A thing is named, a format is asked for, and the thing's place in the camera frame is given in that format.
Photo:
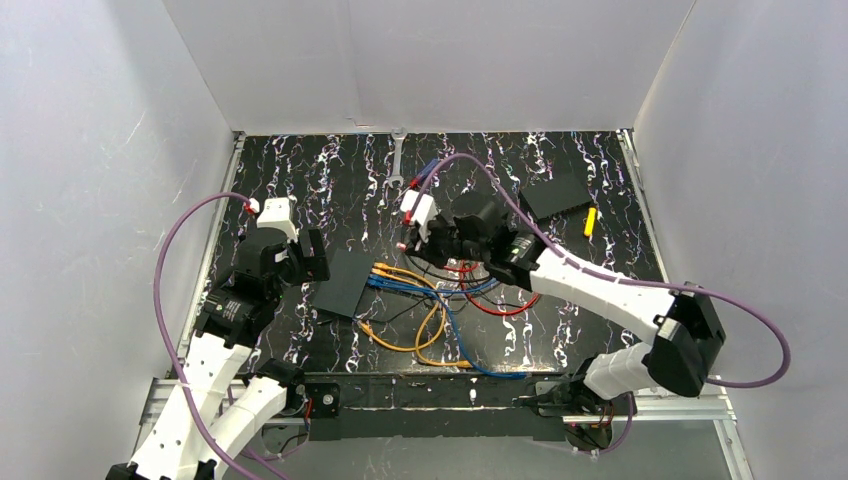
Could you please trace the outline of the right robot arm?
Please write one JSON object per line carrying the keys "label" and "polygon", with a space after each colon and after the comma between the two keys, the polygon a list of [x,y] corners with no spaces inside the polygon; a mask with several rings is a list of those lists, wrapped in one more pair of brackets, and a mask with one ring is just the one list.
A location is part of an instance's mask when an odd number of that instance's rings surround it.
{"label": "right robot arm", "polygon": [[408,255],[438,268],[451,259],[479,262],[498,282],[567,301],[637,337],[633,346],[584,363],[572,378],[577,391],[603,400],[652,387],[701,394],[725,340],[708,297],[638,286],[560,245],[548,247],[530,230],[509,228],[506,212],[475,192],[456,198],[452,219],[415,190],[404,194],[400,210],[411,228]]}

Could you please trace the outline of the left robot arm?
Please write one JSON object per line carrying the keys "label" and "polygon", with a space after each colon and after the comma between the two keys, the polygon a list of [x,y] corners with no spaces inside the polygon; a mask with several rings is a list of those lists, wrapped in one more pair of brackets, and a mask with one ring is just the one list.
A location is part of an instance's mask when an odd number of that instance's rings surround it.
{"label": "left robot arm", "polygon": [[209,292],[179,382],[153,428],[110,479],[220,479],[273,416],[307,401],[305,374],[291,362],[266,361],[245,392],[221,406],[285,290],[330,277],[324,240],[316,229],[295,240],[284,230],[258,228],[238,246],[230,276]]}

